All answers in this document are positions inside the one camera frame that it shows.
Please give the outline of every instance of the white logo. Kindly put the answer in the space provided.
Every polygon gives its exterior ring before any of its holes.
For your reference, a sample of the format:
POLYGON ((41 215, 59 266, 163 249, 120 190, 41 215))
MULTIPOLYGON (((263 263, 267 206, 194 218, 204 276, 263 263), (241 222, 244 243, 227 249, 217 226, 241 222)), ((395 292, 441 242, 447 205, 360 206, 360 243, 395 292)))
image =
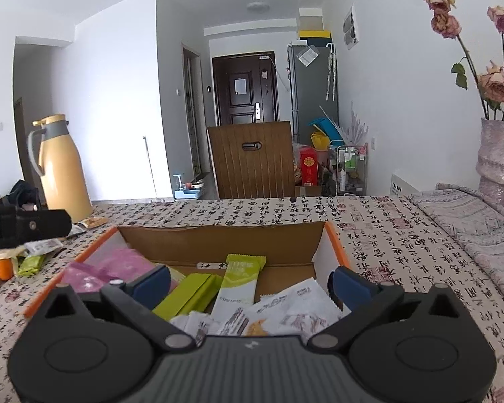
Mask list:
POLYGON ((259 346, 258 341, 250 341, 249 343, 245 344, 245 347, 250 348, 251 350, 253 350, 254 347, 257 347, 257 346, 259 346))

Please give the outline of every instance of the yellow thermos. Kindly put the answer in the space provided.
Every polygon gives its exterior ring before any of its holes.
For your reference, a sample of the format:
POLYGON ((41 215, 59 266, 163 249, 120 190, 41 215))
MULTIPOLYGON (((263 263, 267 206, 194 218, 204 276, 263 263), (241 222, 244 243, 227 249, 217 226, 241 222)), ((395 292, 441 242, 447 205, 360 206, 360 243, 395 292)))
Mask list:
POLYGON ((92 212, 81 157, 67 130, 64 114, 50 115, 34 126, 41 126, 28 135, 28 156, 41 184, 49 209, 65 209, 71 221, 78 222, 92 212), (39 162, 35 160, 33 138, 41 135, 39 162))

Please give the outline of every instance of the thermos handle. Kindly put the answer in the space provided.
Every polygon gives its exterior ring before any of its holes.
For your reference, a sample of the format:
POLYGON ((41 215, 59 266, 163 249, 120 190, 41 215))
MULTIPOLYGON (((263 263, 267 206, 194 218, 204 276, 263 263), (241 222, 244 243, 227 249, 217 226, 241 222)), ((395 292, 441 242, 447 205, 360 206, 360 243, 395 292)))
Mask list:
POLYGON ((45 175, 44 171, 41 169, 41 167, 38 165, 38 162, 35 160, 35 154, 34 154, 34 135, 43 135, 47 129, 38 129, 38 130, 32 130, 28 134, 28 157, 30 157, 30 162, 32 166, 34 167, 34 170, 39 176, 43 177, 45 175))

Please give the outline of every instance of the refrigerator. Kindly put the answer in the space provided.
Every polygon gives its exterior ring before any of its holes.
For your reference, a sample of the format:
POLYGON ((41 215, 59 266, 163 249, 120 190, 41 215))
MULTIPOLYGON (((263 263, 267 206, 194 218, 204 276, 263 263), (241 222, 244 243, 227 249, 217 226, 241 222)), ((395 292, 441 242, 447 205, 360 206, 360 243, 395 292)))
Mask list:
POLYGON ((305 66, 298 58, 306 45, 289 45, 289 79, 291 85, 291 109, 293 115, 293 141, 304 145, 312 145, 310 136, 315 131, 308 124, 316 118, 324 117, 319 106, 323 107, 329 118, 338 124, 338 92, 332 101, 331 89, 327 95, 328 53, 327 47, 316 47, 319 52, 317 58, 305 66))

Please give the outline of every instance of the vase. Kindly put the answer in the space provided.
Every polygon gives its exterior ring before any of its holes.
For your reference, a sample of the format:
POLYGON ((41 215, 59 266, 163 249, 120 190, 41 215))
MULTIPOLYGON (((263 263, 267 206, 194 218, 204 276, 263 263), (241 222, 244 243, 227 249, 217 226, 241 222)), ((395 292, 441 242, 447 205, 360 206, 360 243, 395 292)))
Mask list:
POLYGON ((481 119, 479 190, 504 206, 504 121, 481 119))

